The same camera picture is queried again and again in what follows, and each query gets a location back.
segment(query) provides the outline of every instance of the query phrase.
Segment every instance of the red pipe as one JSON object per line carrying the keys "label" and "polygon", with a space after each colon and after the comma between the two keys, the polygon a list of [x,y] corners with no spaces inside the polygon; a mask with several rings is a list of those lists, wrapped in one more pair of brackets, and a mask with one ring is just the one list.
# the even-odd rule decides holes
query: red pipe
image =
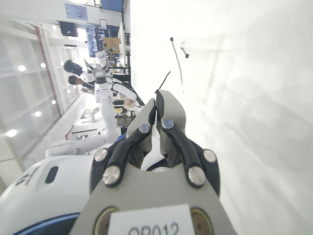
{"label": "red pipe", "polygon": [[51,88],[52,88],[53,96],[56,99],[56,105],[57,105],[58,113],[59,113],[59,115],[61,117],[62,113],[61,113],[61,110],[60,110],[60,107],[59,107],[59,104],[58,104],[58,101],[57,101],[56,91],[55,91],[55,88],[53,86],[53,82],[52,82],[52,78],[51,78],[51,74],[50,74],[50,70],[49,70],[49,66],[48,66],[48,62],[47,62],[47,58],[46,58],[47,56],[45,54],[44,47],[42,45],[39,28],[35,27],[35,29],[36,29],[36,33],[37,33],[37,36],[38,36],[38,41],[39,41],[41,53],[42,53],[42,56],[44,57],[44,62],[45,62],[46,67],[47,67],[48,77],[49,77],[50,85],[51,85]]}
{"label": "red pipe", "polygon": [[66,141],[68,141],[68,135],[69,135],[69,133],[72,131],[73,127],[74,127],[74,125],[72,125],[71,129],[70,129],[70,130],[68,131],[68,133],[65,135]]}
{"label": "red pipe", "polygon": [[59,115],[61,117],[62,114],[61,114],[61,110],[60,110],[59,104],[57,102],[56,91],[55,91],[55,88],[54,88],[53,83],[52,83],[52,78],[51,78],[51,74],[50,74],[50,70],[49,70],[48,62],[47,62],[47,58],[46,58],[47,56],[45,55],[45,51],[44,51],[44,48],[43,48],[43,45],[42,45],[42,42],[41,42],[41,36],[40,36],[39,28],[35,27],[35,29],[36,29],[36,32],[37,32],[41,53],[42,53],[42,55],[44,57],[44,61],[45,61],[46,67],[47,67],[48,77],[49,77],[50,85],[51,85],[51,88],[52,88],[53,96],[56,99],[56,105],[57,105],[57,108],[58,108]]}

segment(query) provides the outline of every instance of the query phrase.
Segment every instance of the black hair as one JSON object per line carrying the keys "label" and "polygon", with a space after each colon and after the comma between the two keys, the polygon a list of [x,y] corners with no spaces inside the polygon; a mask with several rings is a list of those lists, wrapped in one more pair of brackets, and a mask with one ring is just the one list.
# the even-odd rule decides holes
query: black hair
{"label": "black hair", "polygon": [[70,76],[70,77],[68,78],[68,82],[69,82],[69,84],[75,85],[76,82],[77,82],[77,79],[78,79],[78,78],[77,78],[76,76],[72,75],[72,76]]}
{"label": "black hair", "polygon": [[82,74],[82,67],[78,64],[75,64],[72,60],[67,60],[64,63],[63,69],[68,73],[74,73],[76,75]]}

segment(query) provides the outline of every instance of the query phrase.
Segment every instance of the man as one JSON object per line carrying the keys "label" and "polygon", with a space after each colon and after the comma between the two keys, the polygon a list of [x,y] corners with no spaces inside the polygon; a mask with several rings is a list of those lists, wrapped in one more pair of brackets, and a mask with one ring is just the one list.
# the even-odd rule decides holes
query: man
{"label": "man", "polygon": [[[82,70],[83,68],[71,60],[67,60],[64,63],[63,69],[68,73],[73,73],[73,74],[76,74],[78,76],[80,76],[83,73],[83,70]],[[124,74],[124,75],[113,74],[112,78],[120,80],[121,82],[130,82],[131,81],[131,77],[128,74]]]}
{"label": "man", "polygon": [[95,85],[94,85],[94,82],[91,83],[87,83],[87,82],[84,82],[82,79],[72,75],[68,78],[68,82],[72,85],[78,85],[78,84],[81,84],[84,88],[82,88],[82,91],[85,92],[85,93],[91,93],[93,95],[95,95]]}
{"label": "man", "polygon": [[[84,82],[82,79],[72,75],[68,78],[68,82],[72,85],[82,85],[84,88],[82,88],[82,91],[84,93],[91,93],[93,95],[95,95],[95,86],[92,83],[86,83]],[[125,95],[123,95],[123,99],[117,99],[115,101],[113,101],[113,104],[116,105],[124,105],[124,106],[128,106],[128,107],[132,107],[132,105],[134,104],[134,101],[131,100],[130,98],[126,97]]]}

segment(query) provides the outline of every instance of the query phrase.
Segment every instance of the black oval slot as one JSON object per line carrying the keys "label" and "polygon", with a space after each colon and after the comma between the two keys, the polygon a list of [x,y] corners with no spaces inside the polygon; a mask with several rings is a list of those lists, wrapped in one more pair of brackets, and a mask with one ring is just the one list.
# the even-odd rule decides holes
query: black oval slot
{"label": "black oval slot", "polygon": [[57,172],[58,172],[58,167],[57,166],[52,167],[47,175],[45,183],[46,184],[52,183],[54,179],[56,178]]}

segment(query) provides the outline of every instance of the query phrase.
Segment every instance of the metal screw cap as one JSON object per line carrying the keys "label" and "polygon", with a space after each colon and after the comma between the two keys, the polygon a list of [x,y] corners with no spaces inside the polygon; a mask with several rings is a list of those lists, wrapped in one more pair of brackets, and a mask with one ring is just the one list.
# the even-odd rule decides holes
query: metal screw cap
{"label": "metal screw cap", "polygon": [[103,161],[107,155],[108,155],[108,150],[105,148],[101,148],[97,150],[95,153],[95,161],[98,161],[98,162]]}
{"label": "metal screw cap", "polygon": [[199,187],[204,185],[206,179],[203,170],[197,166],[188,169],[188,177],[192,184]]}
{"label": "metal screw cap", "polygon": [[113,185],[120,177],[121,170],[118,166],[109,166],[103,173],[103,181],[106,185]]}
{"label": "metal screw cap", "polygon": [[165,129],[171,129],[173,128],[174,126],[174,122],[170,119],[165,119],[163,120],[162,122],[162,126],[165,128]]}
{"label": "metal screw cap", "polygon": [[203,150],[203,156],[206,159],[206,161],[209,163],[216,162],[216,155],[211,150]]}
{"label": "metal screw cap", "polygon": [[147,125],[147,124],[142,124],[140,127],[139,127],[139,132],[141,133],[147,133],[149,132],[150,130],[150,127]]}

